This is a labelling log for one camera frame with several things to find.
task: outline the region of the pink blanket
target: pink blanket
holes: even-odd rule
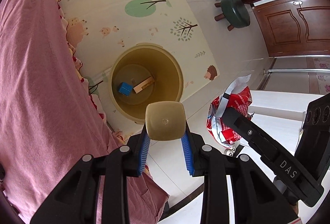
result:
[[[0,3],[0,115],[5,194],[26,223],[84,154],[120,145],[77,77],[56,0]],[[168,195],[145,174],[127,188],[131,223],[156,223]]]

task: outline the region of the camera lens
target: camera lens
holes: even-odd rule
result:
[[[317,108],[313,115],[313,124],[316,124],[318,122],[320,116],[321,116],[321,110],[320,108]]]
[[[309,122],[310,120],[311,120],[311,111],[307,113],[306,122]]]
[[[329,118],[329,114],[330,114],[330,109],[329,106],[326,106],[322,115],[322,121],[326,122]]]

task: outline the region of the wooden door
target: wooden door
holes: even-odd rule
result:
[[[330,55],[329,0],[276,0],[254,12],[270,57]]]

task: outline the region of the green stool cushion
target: green stool cushion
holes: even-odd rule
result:
[[[235,28],[250,25],[250,15],[241,0],[221,0],[222,13]]]

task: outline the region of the black mechanical device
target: black mechanical device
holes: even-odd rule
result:
[[[330,94],[309,104],[295,156],[235,109],[225,110],[223,122],[261,155],[276,174],[274,183],[248,155],[223,155],[191,133],[186,124],[182,145],[187,170],[192,176],[204,176],[201,224],[229,224],[227,175],[232,181],[237,224],[287,224],[298,218],[290,204],[302,200],[314,206],[324,192],[321,182],[329,168],[329,106]],[[42,203],[31,224],[94,224],[102,175],[102,224],[129,224],[126,177],[141,175],[149,142],[144,127],[127,145],[107,156],[84,155]]]

